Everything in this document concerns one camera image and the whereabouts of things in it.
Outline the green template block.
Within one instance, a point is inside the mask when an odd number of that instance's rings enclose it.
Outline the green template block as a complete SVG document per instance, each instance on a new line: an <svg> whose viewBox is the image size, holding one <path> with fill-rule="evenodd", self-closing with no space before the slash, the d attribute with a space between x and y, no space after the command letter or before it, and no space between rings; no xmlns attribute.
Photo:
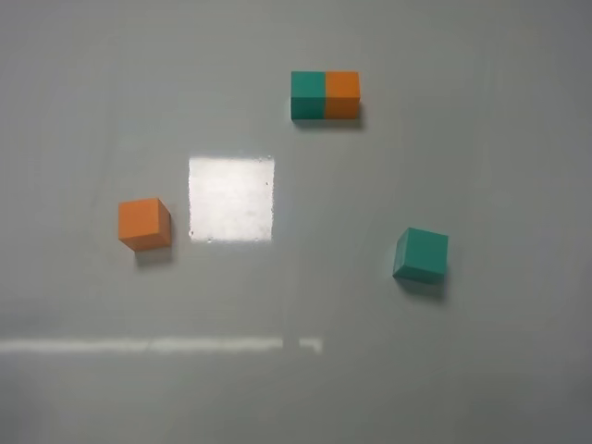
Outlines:
<svg viewBox="0 0 592 444"><path fill-rule="evenodd" d="M326 73L292 71L290 73L290 117L292 120L325 118Z"/></svg>

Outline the orange template block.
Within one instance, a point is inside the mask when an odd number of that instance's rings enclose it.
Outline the orange template block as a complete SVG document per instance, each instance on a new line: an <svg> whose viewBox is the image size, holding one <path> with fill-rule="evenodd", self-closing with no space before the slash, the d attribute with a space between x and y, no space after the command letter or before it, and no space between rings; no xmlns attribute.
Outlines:
<svg viewBox="0 0 592 444"><path fill-rule="evenodd" d="M326 72L325 119L357 119L361 100L357 71Z"/></svg>

